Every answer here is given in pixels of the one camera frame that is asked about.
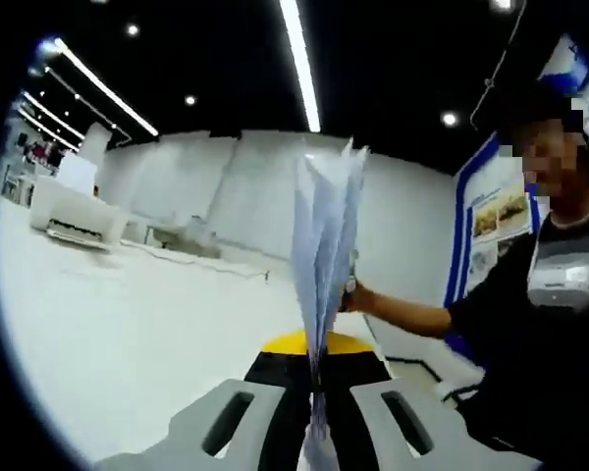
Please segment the person in background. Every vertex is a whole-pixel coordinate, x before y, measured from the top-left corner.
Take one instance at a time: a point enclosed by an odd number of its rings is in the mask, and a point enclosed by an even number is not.
[[[539,242],[589,235],[589,139],[582,113],[540,82],[508,102],[500,141],[522,156],[526,182],[550,197]],[[395,299],[359,282],[345,295],[344,308],[423,337],[461,334],[487,365],[477,393],[458,407],[469,435],[547,467],[579,469],[589,459],[589,308],[563,315],[529,301],[536,242],[536,235],[520,237],[483,283],[447,308]]]

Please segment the black shirt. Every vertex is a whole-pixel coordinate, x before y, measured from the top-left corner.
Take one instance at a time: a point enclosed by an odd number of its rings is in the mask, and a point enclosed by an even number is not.
[[[547,219],[541,242],[581,236],[589,236],[589,221],[561,230]],[[530,303],[535,242],[536,235],[517,240],[449,308],[455,329],[487,365],[462,414],[471,435],[497,437],[541,460],[581,456],[589,454],[589,309],[563,316]]]

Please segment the yellow part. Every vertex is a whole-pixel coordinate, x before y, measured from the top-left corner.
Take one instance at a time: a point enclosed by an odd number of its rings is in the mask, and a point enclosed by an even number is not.
[[[335,332],[328,332],[327,350],[330,355],[341,355],[373,351],[373,348],[369,344],[353,337],[336,334]],[[300,330],[293,334],[288,334],[269,341],[262,347],[262,352],[280,353],[283,355],[305,355],[307,354],[305,331]]]

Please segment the hand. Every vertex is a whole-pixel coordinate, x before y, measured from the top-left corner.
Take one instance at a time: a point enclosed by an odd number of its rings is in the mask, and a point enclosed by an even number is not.
[[[375,293],[365,288],[358,280],[355,280],[355,288],[345,291],[340,312],[370,312],[373,306]]]

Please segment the person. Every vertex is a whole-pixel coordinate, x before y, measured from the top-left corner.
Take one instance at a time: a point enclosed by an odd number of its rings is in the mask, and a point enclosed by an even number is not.
[[[522,157],[526,182],[549,196],[539,244],[589,236],[582,113],[541,82],[517,98],[500,110],[505,125],[498,136]],[[486,365],[477,393],[458,408],[469,435],[495,449],[578,469],[589,456],[589,308],[563,314],[529,301],[536,242],[536,234],[521,236],[484,282],[447,308],[395,299],[360,281],[345,295],[344,308],[423,337],[460,334]]]

